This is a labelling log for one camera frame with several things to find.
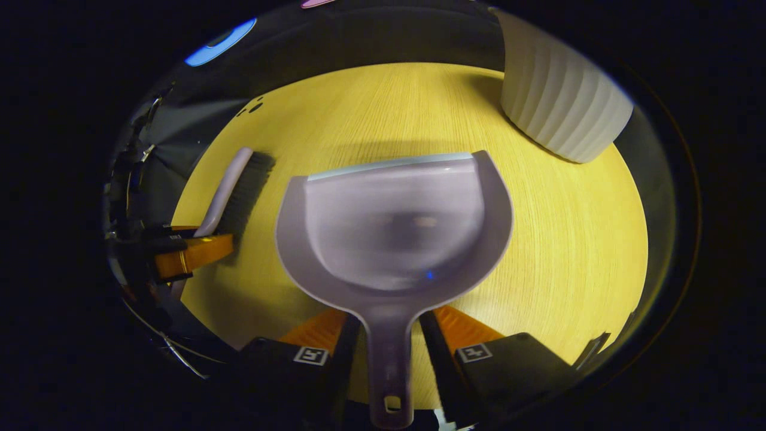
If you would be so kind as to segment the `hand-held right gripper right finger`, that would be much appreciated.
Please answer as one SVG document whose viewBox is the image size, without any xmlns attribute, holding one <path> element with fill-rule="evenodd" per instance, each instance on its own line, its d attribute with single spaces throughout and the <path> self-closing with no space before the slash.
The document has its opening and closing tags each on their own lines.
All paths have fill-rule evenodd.
<svg viewBox="0 0 766 431">
<path fill-rule="evenodd" d="M 446 422 L 503 426 L 575 381 L 575 369 L 529 333 L 500 335 L 449 306 L 419 323 Z"/>
</svg>

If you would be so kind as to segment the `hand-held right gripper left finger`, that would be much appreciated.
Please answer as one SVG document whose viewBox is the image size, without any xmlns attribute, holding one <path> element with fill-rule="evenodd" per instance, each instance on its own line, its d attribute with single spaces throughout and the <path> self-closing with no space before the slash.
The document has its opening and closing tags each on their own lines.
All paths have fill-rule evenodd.
<svg viewBox="0 0 766 431">
<path fill-rule="evenodd" d="M 360 322 L 333 308 L 276 340 L 255 338 L 237 357 L 237 391 L 260 412 L 340 415 Z"/>
</svg>

